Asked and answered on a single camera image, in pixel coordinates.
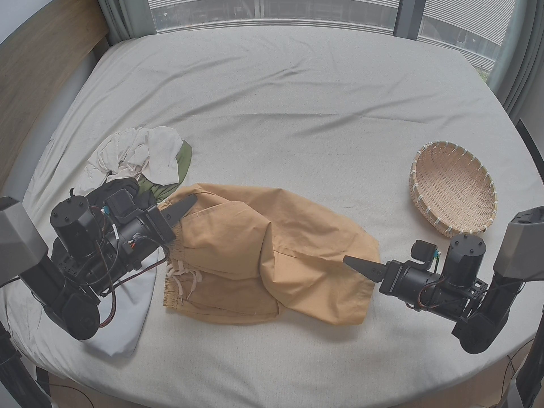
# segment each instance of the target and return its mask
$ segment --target wooden floor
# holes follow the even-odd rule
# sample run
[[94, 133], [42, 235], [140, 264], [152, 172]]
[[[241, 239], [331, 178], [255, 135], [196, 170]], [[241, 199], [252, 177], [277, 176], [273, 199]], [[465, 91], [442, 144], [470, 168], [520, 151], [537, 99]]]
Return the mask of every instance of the wooden floor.
[[[528, 352], [527, 346], [514, 358], [516, 369], [520, 366], [523, 357]], [[425, 398], [397, 405], [394, 408], [472, 408], [477, 406], [489, 407], [497, 404], [500, 399], [500, 385], [508, 360], [498, 362], [492, 367], [480, 372], [473, 378], [446, 390], [431, 394]], [[507, 382], [511, 378], [511, 371], [507, 373]], [[61, 379], [50, 374], [51, 384], [69, 385], [76, 387], [91, 399], [95, 408], [148, 408], [143, 405], [112, 398], [97, 391], [85, 388], [68, 379]], [[51, 396], [59, 408], [92, 408], [83, 395], [70, 388], [51, 386]], [[541, 391], [534, 408], [544, 408], [544, 391]]]

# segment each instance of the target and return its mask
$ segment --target woven bamboo basket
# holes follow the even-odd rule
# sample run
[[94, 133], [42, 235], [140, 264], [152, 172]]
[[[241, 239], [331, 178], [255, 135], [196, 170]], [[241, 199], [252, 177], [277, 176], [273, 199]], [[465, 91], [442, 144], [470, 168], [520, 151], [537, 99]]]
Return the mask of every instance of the woven bamboo basket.
[[424, 145], [410, 172], [410, 196], [447, 237], [486, 231], [497, 215], [497, 189], [472, 153], [447, 141]]

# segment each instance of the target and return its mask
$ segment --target fitted sheet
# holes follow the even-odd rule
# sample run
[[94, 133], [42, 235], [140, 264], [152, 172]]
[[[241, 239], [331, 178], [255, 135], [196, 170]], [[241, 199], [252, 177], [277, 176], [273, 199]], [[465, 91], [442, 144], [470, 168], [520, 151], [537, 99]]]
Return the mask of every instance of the fitted sheet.
[[[449, 140], [488, 168], [495, 222], [482, 234], [490, 281], [508, 221], [544, 205], [544, 187], [498, 101], [456, 51], [361, 31], [262, 26], [125, 41], [99, 61], [58, 126], [24, 206], [51, 245], [50, 210], [107, 135], [171, 126], [193, 146], [183, 184], [281, 187], [359, 223], [383, 262], [413, 242], [448, 240], [413, 207], [408, 179], [425, 143]], [[529, 339], [544, 291], [528, 283], [486, 352], [470, 355], [453, 323], [378, 293], [359, 326], [286, 311], [272, 323], [213, 325], [163, 307], [158, 270], [130, 358], [97, 356], [44, 314], [28, 289], [0, 292], [0, 318], [40, 367], [149, 407], [375, 407], [469, 378]]]

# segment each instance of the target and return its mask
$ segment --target curtain fold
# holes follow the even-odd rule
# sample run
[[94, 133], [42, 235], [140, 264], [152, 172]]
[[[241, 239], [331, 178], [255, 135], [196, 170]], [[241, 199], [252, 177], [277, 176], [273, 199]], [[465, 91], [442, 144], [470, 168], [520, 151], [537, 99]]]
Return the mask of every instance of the curtain fold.
[[98, 1], [108, 23], [110, 45], [157, 32], [147, 0]]
[[487, 84], [516, 123], [544, 60], [544, 0], [516, 0], [505, 42]]

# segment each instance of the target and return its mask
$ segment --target wooden headboard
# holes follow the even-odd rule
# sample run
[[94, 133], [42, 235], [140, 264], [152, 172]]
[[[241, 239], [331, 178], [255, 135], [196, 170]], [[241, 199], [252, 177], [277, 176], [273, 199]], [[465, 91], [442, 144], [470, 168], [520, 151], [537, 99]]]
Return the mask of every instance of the wooden headboard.
[[97, 0], [53, 0], [0, 44], [0, 189], [37, 118], [106, 33]]

